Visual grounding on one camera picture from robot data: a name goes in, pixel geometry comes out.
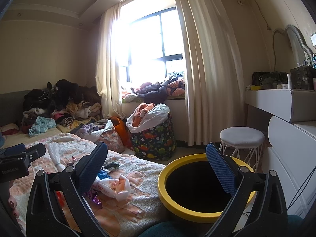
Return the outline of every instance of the stool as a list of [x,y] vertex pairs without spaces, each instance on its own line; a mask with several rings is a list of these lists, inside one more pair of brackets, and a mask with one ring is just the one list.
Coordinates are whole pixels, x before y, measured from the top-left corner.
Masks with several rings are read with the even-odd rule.
[[249,149],[249,154],[244,162],[250,165],[251,157],[255,153],[256,163],[253,166],[253,170],[256,171],[259,165],[264,139],[264,134],[259,130],[250,127],[230,127],[221,131],[221,144],[219,149],[225,154],[227,147],[234,147],[235,150],[232,157],[236,154],[238,159],[240,159],[239,149]]

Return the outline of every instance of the window frame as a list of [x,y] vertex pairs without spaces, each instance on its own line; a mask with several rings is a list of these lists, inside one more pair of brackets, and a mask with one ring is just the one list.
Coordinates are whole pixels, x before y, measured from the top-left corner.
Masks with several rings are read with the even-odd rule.
[[[175,61],[175,60],[182,60],[183,59],[183,54],[182,53],[180,53],[180,54],[173,54],[173,55],[167,55],[167,56],[165,55],[165,46],[164,46],[164,40],[163,40],[161,14],[164,13],[164,12],[173,11],[173,10],[176,10],[176,7],[171,7],[171,8],[168,8],[168,9],[164,9],[164,10],[161,10],[161,11],[154,12],[152,14],[149,14],[147,16],[139,18],[139,19],[137,19],[137,20],[135,20],[135,21],[130,23],[130,25],[131,25],[131,24],[133,24],[135,22],[138,22],[138,21],[141,21],[141,20],[145,20],[145,19],[148,19],[150,17],[154,17],[154,16],[159,15],[160,33],[161,33],[161,39],[162,39],[162,57],[157,58],[157,59],[153,59],[153,61],[163,61],[164,62],[164,64],[165,64],[165,77],[167,76],[167,65],[166,65],[166,62],[167,61]],[[131,79],[130,79],[130,65],[132,65],[131,45],[129,46],[129,51],[128,51],[128,66],[121,66],[121,67],[125,67],[126,68],[126,81],[127,82],[131,81]]]

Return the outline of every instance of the yellow trash can rim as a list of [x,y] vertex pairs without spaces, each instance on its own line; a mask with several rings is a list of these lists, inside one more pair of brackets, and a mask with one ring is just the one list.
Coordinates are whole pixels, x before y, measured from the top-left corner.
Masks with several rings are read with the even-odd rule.
[[[239,166],[246,166],[247,168],[249,168],[251,172],[253,172],[253,169],[244,161],[241,161],[234,157],[233,157],[233,160]],[[173,199],[171,199],[171,197],[168,195],[167,190],[166,190],[166,186],[165,186],[166,180],[168,176],[171,174],[171,172],[173,172],[174,170],[176,170],[177,168],[183,165],[193,163],[193,162],[198,162],[198,161],[207,161],[206,154],[202,153],[202,154],[189,155],[189,156],[179,158],[169,163],[159,174],[158,194],[159,194],[161,202],[165,205],[165,207],[169,211],[171,211],[173,214],[179,216],[180,218],[183,218],[192,222],[197,222],[197,223],[214,223],[217,220],[217,218],[221,215],[222,211],[215,212],[215,213],[202,213],[202,212],[196,212],[196,211],[186,209],[180,206],[179,204],[177,204]],[[248,206],[248,204],[250,203],[254,195],[255,195],[255,191],[250,193],[246,207]]]

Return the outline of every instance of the bedspread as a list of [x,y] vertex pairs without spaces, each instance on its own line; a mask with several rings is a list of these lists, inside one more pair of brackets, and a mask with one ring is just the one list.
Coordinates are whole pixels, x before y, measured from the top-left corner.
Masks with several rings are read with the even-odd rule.
[[[60,160],[64,165],[72,162],[72,156],[81,158],[90,154],[96,147],[94,143],[80,139],[76,135],[59,134],[26,145],[26,148],[39,142],[47,146],[53,141],[58,143]],[[88,201],[95,217],[108,234],[115,237],[138,236],[152,225],[165,221],[166,209],[162,205],[157,191],[158,176],[164,165],[109,150],[106,162],[110,161],[117,161],[121,164],[119,169],[111,172],[112,178],[118,178],[119,174],[126,176],[131,183],[132,192],[127,200],[121,202],[100,194],[101,209]],[[34,161],[29,168],[30,174],[15,180],[10,189],[10,194],[17,200],[17,209],[20,211],[18,221],[24,230],[29,193],[35,174],[40,169],[44,169],[47,173],[57,172],[48,152]],[[67,205],[63,206],[63,211],[70,227],[79,230]]]

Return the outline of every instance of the curtain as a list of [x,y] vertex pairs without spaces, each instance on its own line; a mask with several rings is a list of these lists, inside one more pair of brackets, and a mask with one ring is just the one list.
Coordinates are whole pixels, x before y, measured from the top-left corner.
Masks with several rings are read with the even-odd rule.
[[220,141],[221,130],[243,125],[241,58],[221,0],[175,0],[186,60],[188,145]]
[[96,86],[102,96],[103,117],[124,118],[119,87],[118,20],[121,3],[108,9],[101,18],[96,63]]

